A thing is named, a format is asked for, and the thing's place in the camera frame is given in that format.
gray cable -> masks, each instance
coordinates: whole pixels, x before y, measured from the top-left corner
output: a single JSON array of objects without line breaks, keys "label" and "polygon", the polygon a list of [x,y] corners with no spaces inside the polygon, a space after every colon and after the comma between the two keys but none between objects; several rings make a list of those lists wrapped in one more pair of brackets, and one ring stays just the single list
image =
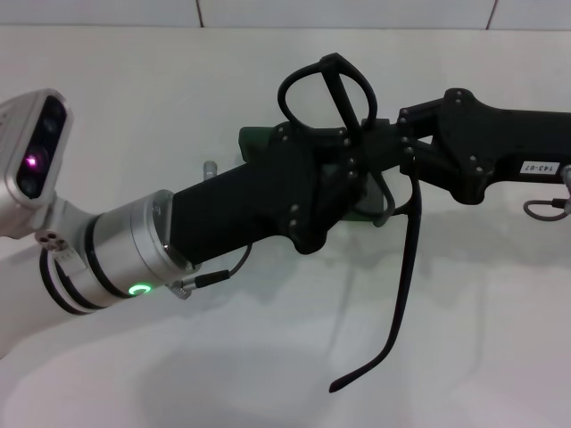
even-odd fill
[{"label": "gray cable", "polygon": [[536,220],[559,221],[559,220],[562,220],[563,218],[567,217],[567,215],[568,215],[565,211],[563,211],[562,213],[560,213],[556,216],[542,216],[540,214],[537,214],[537,213],[531,211],[531,209],[529,208],[530,205],[549,205],[549,206],[551,206],[551,201],[535,200],[535,201],[527,201],[526,203],[524,203],[525,214],[527,214],[531,218],[535,218]]}]

camera lens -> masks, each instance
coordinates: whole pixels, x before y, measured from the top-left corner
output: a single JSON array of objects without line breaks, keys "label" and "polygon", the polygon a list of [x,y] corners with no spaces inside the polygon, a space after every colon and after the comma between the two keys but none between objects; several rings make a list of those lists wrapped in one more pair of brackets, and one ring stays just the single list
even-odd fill
[{"label": "camera lens", "polygon": [[44,147],[32,145],[26,152],[22,163],[30,171],[46,172],[50,165],[50,157]]},{"label": "camera lens", "polygon": [[57,132],[57,123],[52,118],[44,118],[44,128],[50,134],[55,134]]},{"label": "camera lens", "polygon": [[20,180],[20,189],[29,198],[36,197],[37,193],[37,182],[32,177],[24,177]]}]

black rubber band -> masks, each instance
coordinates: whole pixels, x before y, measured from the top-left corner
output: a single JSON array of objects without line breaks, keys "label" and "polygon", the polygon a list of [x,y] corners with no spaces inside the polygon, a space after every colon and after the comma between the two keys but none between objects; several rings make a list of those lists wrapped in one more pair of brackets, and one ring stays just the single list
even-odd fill
[{"label": "black rubber band", "polygon": [[55,261],[55,271],[57,272],[57,275],[60,278],[60,282],[62,283],[65,291],[68,292],[70,297],[75,300],[79,306],[92,310],[105,309],[103,306],[97,306],[94,303],[91,303],[89,300],[83,297],[81,293],[78,292],[78,289],[75,288],[75,285],[73,285],[73,282],[70,280],[70,278],[65,275],[65,272],[63,272],[63,269],[57,260]]},{"label": "black rubber band", "polygon": [[54,281],[52,281],[52,276],[50,275],[50,269],[47,266],[47,250],[45,248],[42,249],[42,252],[39,255],[39,273],[42,276],[42,281],[44,282],[44,286],[46,287],[47,292],[49,292],[52,299],[66,312],[69,312],[72,315],[87,315],[88,312],[81,312],[73,308],[65,299],[58,293],[57,289],[55,288]]},{"label": "black rubber band", "polygon": [[107,278],[107,276],[101,269],[99,260],[97,260],[97,256],[95,255],[95,246],[93,244],[93,232],[95,231],[95,224],[97,223],[99,217],[101,216],[94,217],[87,225],[86,236],[84,241],[87,263],[89,263],[89,267],[91,268],[93,275],[95,275],[95,278],[97,279],[97,281],[99,281],[99,284],[101,284],[105,290],[107,290],[113,296],[119,297],[120,299],[130,299],[133,296],[129,296],[128,294],[122,292],[115,285],[113,285],[111,281],[109,281],[109,278]]}]

metal connector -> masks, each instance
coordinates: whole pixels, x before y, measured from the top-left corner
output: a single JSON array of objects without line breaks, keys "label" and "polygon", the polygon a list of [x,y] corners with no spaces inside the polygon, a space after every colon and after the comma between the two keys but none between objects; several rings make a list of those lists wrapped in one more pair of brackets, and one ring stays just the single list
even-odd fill
[{"label": "metal connector", "polygon": [[565,208],[563,211],[566,214],[571,214],[571,165],[566,165],[561,170],[561,178],[563,178],[563,183],[567,186],[567,190],[569,191],[569,198],[567,199],[567,203],[565,204]]}]

silver metal cylinder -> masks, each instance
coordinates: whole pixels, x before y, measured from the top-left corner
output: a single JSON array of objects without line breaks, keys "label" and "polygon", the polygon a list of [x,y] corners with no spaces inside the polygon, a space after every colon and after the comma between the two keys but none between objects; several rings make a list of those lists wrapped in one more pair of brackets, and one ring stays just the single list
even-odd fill
[{"label": "silver metal cylinder", "polygon": [[195,271],[170,248],[172,195],[161,190],[97,220],[95,255],[104,275],[120,292],[148,292]]}]

